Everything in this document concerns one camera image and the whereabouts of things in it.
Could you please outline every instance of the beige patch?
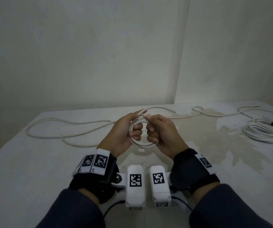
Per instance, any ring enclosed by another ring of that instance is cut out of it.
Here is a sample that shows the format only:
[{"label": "beige patch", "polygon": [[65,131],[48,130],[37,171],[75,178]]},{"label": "beige patch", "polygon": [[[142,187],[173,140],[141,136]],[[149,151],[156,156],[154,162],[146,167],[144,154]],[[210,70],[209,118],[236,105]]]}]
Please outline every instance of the beige patch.
[{"label": "beige patch", "polygon": [[[205,109],[205,113],[211,115],[222,115],[214,109]],[[185,119],[172,119],[184,141],[193,141],[199,147],[199,152],[212,164],[219,164],[228,152],[233,155],[235,166],[242,161],[253,170],[260,172],[263,169],[263,161],[271,162],[266,156],[255,149],[255,146],[248,142],[249,138],[242,136],[236,129],[222,126],[217,129],[216,117],[198,115]]]}]

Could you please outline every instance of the hand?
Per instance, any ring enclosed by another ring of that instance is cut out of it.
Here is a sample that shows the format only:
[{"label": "hand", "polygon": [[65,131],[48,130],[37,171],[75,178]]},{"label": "hand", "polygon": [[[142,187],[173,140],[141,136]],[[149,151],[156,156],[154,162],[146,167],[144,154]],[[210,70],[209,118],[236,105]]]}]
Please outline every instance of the hand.
[{"label": "hand", "polygon": [[109,150],[113,156],[118,157],[132,145],[129,137],[140,141],[143,128],[142,123],[134,125],[133,131],[128,133],[131,121],[139,117],[139,112],[140,110],[121,117],[97,148]]},{"label": "hand", "polygon": [[147,140],[156,143],[157,148],[166,156],[173,159],[178,153],[188,149],[188,145],[179,135],[175,124],[172,120],[163,117],[162,115],[146,115],[147,121]]}]

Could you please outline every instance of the black wristband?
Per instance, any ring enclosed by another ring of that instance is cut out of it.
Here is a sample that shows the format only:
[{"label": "black wristband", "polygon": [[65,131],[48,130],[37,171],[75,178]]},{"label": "black wristband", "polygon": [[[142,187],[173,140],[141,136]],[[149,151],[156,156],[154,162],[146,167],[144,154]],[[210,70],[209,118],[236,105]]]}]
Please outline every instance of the black wristband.
[{"label": "black wristband", "polygon": [[[188,190],[191,195],[193,195],[194,192],[202,186],[217,181],[220,182],[215,174],[210,175],[207,172],[195,157],[195,154],[197,154],[197,152],[191,148],[178,153],[174,157],[174,165],[170,174],[170,180],[173,186],[179,190]],[[199,166],[197,172],[189,170],[192,166]]]},{"label": "black wristband", "polygon": [[116,188],[111,185],[111,182],[116,182],[118,172],[116,157],[110,154],[104,176],[92,173],[78,173],[72,179],[69,188],[73,190],[84,188],[94,194],[99,199],[99,203],[102,204],[114,195]]}]

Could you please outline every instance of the wrist-mounted device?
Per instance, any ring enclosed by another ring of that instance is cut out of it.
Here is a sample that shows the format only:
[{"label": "wrist-mounted device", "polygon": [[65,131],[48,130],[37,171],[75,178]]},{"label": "wrist-mounted device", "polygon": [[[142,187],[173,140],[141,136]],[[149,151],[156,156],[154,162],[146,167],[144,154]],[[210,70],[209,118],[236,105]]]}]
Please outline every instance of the wrist-mounted device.
[{"label": "wrist-mounted device", "polygon": [[73,190],[84,188],[94,194],[102,204],[114,195],[116,188],[111,183],[116,182],[118,172],[116,157],[110,154],[110,151],[92,150],[74,170],[69,188]]},{"label": "wrist-mounted device", "polygon": [[170,181],[178,190],[188,190],[191,195],[202,186],[220,182],[209,161],[191,148],[175,156]]}]

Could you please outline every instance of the skin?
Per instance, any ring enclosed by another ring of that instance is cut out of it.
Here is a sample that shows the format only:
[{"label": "skin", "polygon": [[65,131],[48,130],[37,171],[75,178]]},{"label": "skin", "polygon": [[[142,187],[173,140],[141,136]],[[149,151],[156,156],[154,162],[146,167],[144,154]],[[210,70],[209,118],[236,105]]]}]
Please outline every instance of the skin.
[{"label": "skin", "polygon": [[[128,131],[131,121],[139,117],[138,113],[139,111],[136,111],[120,118],[97,148],[109,150],[113,156],[118,157],[132,145],[129,137],[140,141],[143,128],[142,123],[135,125],[133,131]],[[167,157],[173,159],[178,153],[189,148],[179,135],[172,120],[159,114],[153,116],[148,114],[146,119],[150,122],[146,126],[147,140],[153,143],[159,142],[157,148]],[[207,192],[219,184],[219,182],[213,182],[197,189],[193,194],[193,199],[198,203]],[[91,192],[86,189],[79,189],[78,191],[99,205],[98,198]]]}]

